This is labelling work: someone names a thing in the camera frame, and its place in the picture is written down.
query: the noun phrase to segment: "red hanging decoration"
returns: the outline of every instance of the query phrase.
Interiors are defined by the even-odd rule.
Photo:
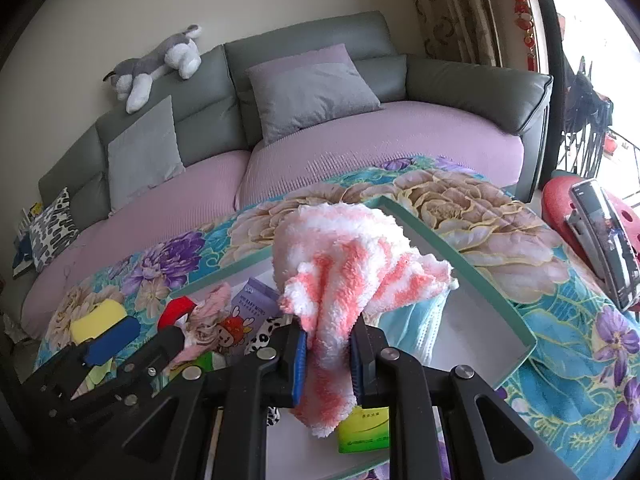
[[[517,15],[517,19],[515,20],[516,25],[525,33],[523,41],[528,49],[527,67],[531,72],[537,72],[536,33],[529,0],[515,0],[514,12]]]

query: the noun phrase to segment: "husky plush toy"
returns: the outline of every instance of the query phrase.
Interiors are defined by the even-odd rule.
[[[184,32],[169,36],[145,57],[132,57],[118,63],[104,76],[118,94],[118,101],[127,101],[127,113],[132,114],[149,100],[154,79],[175,69],[182,79],[190,78],[200,66],[198,47],[193,42],[202,29],[190,25]]]

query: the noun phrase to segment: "cow print item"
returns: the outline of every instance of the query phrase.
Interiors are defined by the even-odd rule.
[[[76,239],[78,233],[79,231],[71,218],[69,193],[65,187],[53,203],[29,227],[36,271],[42,272],[56,256]]]
[[[288,325],[291,323],[291,319],[292,317],[289,314],[285,314],[282,317],[268,317],[258,330],[255,337],[249,341],[249,344],[244,349],[244,355],[251,354],[263,346],[267,346],[269,344],[271,332],[279,326]],[[277,408],[270,406],[267,410],[267,425],[274,426],[279,421],[280,411]]]

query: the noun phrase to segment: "phone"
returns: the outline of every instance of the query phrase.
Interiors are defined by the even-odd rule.
[[[640,268],[618,213],[594,179],[569,189],[575,209],[566,218],[604,290],[622,311],[640,301]]]

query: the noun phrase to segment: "patterned pillow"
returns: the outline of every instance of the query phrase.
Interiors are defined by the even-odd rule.
[[[42,269],[76,239],[78,233],[71,218],[69,193],[65,187],[29,227],[36,271],[42,272]]]

